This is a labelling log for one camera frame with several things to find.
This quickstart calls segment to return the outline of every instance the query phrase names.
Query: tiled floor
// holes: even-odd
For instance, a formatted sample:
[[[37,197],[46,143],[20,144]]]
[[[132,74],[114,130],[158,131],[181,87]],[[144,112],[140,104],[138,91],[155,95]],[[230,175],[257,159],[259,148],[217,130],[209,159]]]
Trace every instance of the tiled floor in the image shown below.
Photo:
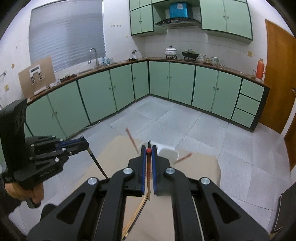
[[[126,135],[126,127],[136,139],[216,156],[221,167],[221,189],[271,231],[278,197],[291,185],[287,150],[280,134],[260,123],[251,133],[149,96],[80,135],[98,156],[115,136]],[[64,171],[45,182],[42,207],[47,202],[59,204],[67,197],[91,163],[87,152],[70,157]],[[10,217],[27,233],[38,222],[42,207],[29,211],[23,203]]]

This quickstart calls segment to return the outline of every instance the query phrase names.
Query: wall outlet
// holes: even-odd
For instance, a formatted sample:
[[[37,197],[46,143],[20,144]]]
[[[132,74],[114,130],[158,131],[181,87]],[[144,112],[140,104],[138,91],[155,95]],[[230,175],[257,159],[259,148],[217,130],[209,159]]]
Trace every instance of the wall outlet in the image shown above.
[[[5,92],[9,90],[8,84],[4,86]]]

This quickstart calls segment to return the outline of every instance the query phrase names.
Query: orange thermos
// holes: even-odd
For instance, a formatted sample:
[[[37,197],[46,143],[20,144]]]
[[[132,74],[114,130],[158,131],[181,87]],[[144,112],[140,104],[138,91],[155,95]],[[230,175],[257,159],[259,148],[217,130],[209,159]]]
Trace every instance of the orange thermos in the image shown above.
[[[260,59],[258,61],[258,64],[257,64],[256,78],[262,79],[263,78],[263,74],[265,74],[265,69],[266,68],[264,66],[263,59]]]

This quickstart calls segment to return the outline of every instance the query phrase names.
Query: wooden countertop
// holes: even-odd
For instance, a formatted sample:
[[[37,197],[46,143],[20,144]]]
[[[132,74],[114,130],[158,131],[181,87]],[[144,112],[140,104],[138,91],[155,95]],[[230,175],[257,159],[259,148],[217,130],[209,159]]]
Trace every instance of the wooden countertop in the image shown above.
[[[28,99],[28,105],[30,105],[31,103],[33,103],[36,100],[40,99],[41,97],[49,94],[50,92],[52,92],[52,91],[54,91],[54,90],[56,90],[56,89],[58,89],[58,88],[60,88],[60,87],[62,87],[64,85],[66,85],[66,84],[69,84],[69,83],[71,83],[73,81],[76,81],[78,79],[81,79],[81,78],[84,78],[86,76],[96,74],[96,73],[99,73],[99,72],[102,72],[102,71],[110,70],[110,69],[113,69],[113,68],[116,68],[116,67],[124,66],[124,65],[127,65],[127,64],[132,64],[132,63],[144,62],[144,61],[162,61],[162,62],[173,62],[173,63],[182,63],[182,64],[190,64],[190,65],[201,66],[201,67],[215,69],[215,70],[218,70],[218,71],[223,71],[223,72],[226,72],[226,73],[229,73],[229,74],[233,74],[233,75],[239,76],[241,78],[250,80],[250,81],[252,81],[252,82],[254,82],[256,84],[259,84],[259,85],[261,85],[263,87],[268,87],[267,85],[262,84],[259,81],[251,79],[251,75],[249,75],[249,74],[244,74],[244,73],[242,73],[240,71],[230,69],[230,68],[227,68],[227,67],[216,67],[216,66],[212,66],[212,65],[208,65],[208,64],[202,64],[202,63],[199,63],[199,62],[187,61],[187,60],[183,60],[183,59],[173,60],[173,59],[156,58],[156,57],[155,58],[140,58],[137,61],[117,62],[117,63],[110,64],[110,65],[107,65],[107,66],[101,66],[101,67],[99,67],[97,69],[92,69],[92,70],[90,70],[88,72],[85,72],[83,74],[78,74],[76,77],[73,77],[72,79],[64,80],[60,84],[58,84],[57,86],[54,86],[52,88],[48,88],[48,89],[40,92],[39,94],[29,98]]]

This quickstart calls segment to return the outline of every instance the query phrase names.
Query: window blind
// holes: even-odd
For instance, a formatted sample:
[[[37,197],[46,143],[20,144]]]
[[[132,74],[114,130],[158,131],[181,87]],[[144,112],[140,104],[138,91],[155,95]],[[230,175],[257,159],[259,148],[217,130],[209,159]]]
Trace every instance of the window blind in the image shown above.
[[[31,63],[51,56],[54,72],[89,60],[94,47],[104,57],[102,0],[65,0],[32,9]]]

